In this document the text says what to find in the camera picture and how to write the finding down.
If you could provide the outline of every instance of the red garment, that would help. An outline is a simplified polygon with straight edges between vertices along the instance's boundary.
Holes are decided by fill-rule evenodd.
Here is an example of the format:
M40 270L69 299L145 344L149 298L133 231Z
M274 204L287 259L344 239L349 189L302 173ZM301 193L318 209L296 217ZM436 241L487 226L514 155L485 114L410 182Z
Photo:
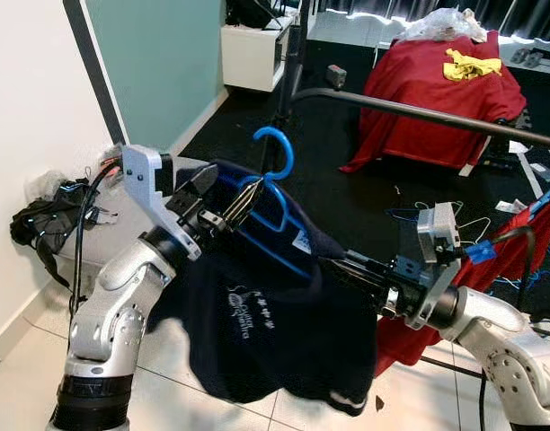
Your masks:
M531 221L529 209L515 215L493 237L506 233L515 227L530 225L535 233L535 254L531 271L537 271L545 258L550 243L550 203L543 207ZM453 280L455 286L469 286L484 292L498 276L521 278L527 253L527 237L513 238L494 246L497 258L473 265L463 262L461 270ZM439 333L432 328L412 330L405 326L404 319L383 318L377 326L378 358L375 376L383 373L393 362L415 365L427 346L441 341Z
M471 119L514 119L527 102L505 65L501 75L490 73L470 81L454 82L443 75L443 63L452 61L445 53L448 48L470 57L499 58L498 36L497 31L489 31L487 41L480 44L468 37L450 42L397 43L369 76L364 94ZM485 139L486 136L468 130L362 109L359 150L340 169L354 172L383 154L460 169L466 163L476 164Z

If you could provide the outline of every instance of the white wall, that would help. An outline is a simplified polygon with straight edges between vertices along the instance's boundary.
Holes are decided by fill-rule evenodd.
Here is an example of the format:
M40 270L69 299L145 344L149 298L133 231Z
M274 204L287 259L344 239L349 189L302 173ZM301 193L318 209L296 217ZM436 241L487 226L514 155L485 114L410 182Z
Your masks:
M82 177L110 144L62 2L0 0L0 332L50 279L9 235L25 182Z

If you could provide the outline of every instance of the white tile floor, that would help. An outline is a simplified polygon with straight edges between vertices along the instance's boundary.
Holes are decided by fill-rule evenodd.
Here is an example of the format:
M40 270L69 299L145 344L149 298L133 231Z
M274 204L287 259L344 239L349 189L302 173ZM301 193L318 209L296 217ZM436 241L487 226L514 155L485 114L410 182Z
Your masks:
M0 364L0 430L41 430L54 407L67 346L67 295L49 294L53 306ZM285 391L243 406L214 399L201 389L188 354L187 334L176 321L145 336L129 408L134 431L478 430L479 381L436 365L394 365L373 382L364 413L350 418ZM447 342L426 356L480 371L468 352ZM492 387L486 400L487 429L507 431Z

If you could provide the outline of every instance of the white cabinet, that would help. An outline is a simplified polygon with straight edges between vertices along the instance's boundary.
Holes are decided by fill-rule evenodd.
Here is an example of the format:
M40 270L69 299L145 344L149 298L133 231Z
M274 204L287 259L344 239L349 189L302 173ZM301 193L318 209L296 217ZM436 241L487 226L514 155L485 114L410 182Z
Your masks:
M315 25L313 4L309 10L311 31ZM272 92L283 76L289 26L299 23L297 9L288 7L284 17L278 18L283 29L275 21L267 26L273 30L250 29L244 26L224 25L221 28L221 57L223 83L262 92Z

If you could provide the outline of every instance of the plastic bag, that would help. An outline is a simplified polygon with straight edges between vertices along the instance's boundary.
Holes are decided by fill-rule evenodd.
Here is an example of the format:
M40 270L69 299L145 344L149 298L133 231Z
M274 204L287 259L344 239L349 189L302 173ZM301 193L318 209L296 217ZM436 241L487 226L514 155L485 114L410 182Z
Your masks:
M475 20L475 14L470 9L462 13L458 9L440 8L401 33L397 42L404 40L436 40L449 41L461 36L468 36L477 42L486 42L487 33Z

